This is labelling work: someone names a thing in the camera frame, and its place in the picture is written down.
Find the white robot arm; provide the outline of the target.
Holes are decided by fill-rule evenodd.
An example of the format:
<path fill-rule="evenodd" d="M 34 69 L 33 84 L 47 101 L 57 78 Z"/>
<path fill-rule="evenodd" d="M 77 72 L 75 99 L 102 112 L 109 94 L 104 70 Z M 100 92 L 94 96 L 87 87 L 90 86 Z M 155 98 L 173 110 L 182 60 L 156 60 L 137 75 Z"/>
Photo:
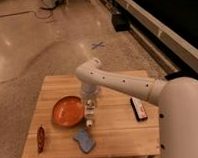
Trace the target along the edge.
<path fill-rule="evenodd" d="M 170 81 L 111 73 L 97 58 L 75 71 L 81 92 L 95 93 L 99 85 L 144 100 L 159 108 L 161 158 L 198 158 L 198 80 L 177 77 Z"/>

